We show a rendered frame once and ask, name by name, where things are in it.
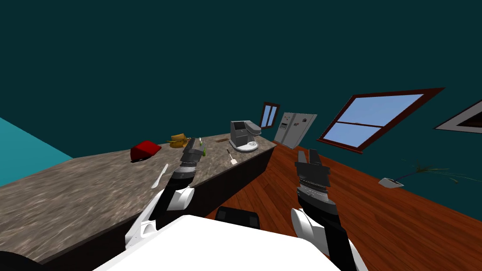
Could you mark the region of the white-framed wall picture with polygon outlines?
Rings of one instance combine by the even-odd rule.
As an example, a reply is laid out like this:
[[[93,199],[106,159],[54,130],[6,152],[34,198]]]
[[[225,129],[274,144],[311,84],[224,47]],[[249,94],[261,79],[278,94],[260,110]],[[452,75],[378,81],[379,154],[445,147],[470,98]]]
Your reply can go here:
[[[482,99],[435,129],[482,134]]]

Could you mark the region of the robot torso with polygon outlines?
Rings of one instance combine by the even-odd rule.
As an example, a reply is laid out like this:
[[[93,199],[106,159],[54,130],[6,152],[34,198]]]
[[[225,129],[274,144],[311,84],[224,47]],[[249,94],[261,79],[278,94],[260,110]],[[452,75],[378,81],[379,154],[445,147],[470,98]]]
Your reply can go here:
[[[94,271],[339,271],[313,244],[184,215]]]

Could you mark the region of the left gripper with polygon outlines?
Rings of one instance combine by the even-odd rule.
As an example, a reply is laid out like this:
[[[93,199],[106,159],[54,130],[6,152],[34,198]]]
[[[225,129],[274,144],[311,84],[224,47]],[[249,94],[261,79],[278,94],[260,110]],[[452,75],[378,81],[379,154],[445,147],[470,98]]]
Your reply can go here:
[[[181,157],[181,169],[196,169],[197,163],[202,157],[202,150],[194,149],[196,139],[197,138],[195,137],[189,138],[187,142],[187,149],[183,150],[183,155]]]

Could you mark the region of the yellow-brown bread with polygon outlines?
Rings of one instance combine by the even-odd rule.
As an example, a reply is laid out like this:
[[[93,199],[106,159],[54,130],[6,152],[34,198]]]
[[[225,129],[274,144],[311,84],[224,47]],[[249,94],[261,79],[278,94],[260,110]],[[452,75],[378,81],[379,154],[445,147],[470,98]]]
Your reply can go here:
[[[178,134],[178,135],[173,135],[170,137],[169,141],[166,141],[169,143],[169,146],[171,148],[184,148],[188,144],[190,137],[186,137],[184,133]]]

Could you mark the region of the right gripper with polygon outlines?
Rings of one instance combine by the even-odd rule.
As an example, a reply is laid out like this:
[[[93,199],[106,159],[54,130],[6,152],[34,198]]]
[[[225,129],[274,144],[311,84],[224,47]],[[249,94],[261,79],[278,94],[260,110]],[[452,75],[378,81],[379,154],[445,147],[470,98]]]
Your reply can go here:
[[[316,149],[309,149],[309,163],[307,163],[304,151],[298,151],[298,161],[295,162],[299,182],[302,186],[327,193],[326,187],[330,187],[330,169],[321,163]]]

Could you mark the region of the white knife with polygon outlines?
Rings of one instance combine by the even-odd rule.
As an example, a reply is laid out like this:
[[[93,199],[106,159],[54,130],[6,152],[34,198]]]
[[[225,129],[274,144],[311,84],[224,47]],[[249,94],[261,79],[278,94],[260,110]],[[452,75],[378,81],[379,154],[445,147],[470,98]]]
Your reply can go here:
[[[159,185],[159,182],[160,182],[160,179],[162,178],[162,176],[164,175],[164,173],[167,171],[167,168],[168,168],[168,164],[165,164],[164,168],[162,169],[161,173],[159,174],[158,178],[156,179],[156,181],[153,183],[152,185],[152,189],[155,189],[158,185]]]

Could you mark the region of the large brown-framed window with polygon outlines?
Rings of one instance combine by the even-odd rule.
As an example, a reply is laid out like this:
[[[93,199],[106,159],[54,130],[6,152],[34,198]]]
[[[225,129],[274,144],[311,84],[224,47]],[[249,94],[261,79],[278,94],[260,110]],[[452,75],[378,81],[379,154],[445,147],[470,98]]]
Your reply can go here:
[[[361,154],[442,90],[428,88],[353,95],[318,141]]]

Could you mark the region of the small brown-framed window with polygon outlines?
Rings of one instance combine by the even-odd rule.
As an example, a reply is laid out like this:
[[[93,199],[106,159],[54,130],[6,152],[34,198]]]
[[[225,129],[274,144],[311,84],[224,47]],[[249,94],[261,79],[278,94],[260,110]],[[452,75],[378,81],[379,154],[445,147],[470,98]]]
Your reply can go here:
[[[280,109],[279,104],[264,102],[260,125],[259,125],[261,129],[267,129],[267,128],[273,127],[279,109]]]

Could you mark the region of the grey coffee machine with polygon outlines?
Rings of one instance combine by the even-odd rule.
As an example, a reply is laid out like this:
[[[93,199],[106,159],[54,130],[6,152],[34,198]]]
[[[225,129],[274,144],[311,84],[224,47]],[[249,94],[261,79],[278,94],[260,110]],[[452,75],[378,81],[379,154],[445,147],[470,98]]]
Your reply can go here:
[[[252,121],[231,121],[230,139],[232,147],[240,152],[252,152],[259,145],[255,141],[255,136],[261,134],[261,128]]]

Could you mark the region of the plant in white pot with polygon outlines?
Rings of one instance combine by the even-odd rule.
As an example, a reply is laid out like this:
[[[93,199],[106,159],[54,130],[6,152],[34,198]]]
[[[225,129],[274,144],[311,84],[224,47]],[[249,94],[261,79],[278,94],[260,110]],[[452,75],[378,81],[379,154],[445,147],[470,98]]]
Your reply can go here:
[[[413,166],[414,171],[411,173],[408,173],[406,175],[403,175],[401,177],[391,179],[391,178],[382,178],[378,183],[386,188],[399,188],[403,187],[404,185],[400,183],[400,180],[413,176],[416,174],[432,174],[432,175],[441,175],[443,177],[449,178],[450,180],[454,181],[455,183],[459,183],[459,179],[466,179],[466,180],[471,180],[471,181],[477,181],[476,179],[470,178],[465,176],[464,174],[455,174],[455,173],[450,173],[447,172],[449,170],[448,168],[436,168],[433,165],[429,166],[421,166],[419,162],[417,162],[416,165]]]

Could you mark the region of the red wedge-shaped block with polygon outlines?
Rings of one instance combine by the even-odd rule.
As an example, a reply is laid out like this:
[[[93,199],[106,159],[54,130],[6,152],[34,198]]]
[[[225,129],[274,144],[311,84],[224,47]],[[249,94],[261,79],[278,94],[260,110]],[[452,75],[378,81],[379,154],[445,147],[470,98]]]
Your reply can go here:
[[[131,162],[139,162],[154,156],[161,149],[160,145],[152,141],[143,141],[130,151]]]

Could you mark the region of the grey fridge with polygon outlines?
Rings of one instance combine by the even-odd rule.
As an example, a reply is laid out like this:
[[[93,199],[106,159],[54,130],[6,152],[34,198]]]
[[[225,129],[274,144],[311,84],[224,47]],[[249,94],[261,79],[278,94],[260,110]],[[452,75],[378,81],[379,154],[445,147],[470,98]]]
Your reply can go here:
[[[290,149],[302,141],[317,114],[285,112],[274,140]]]

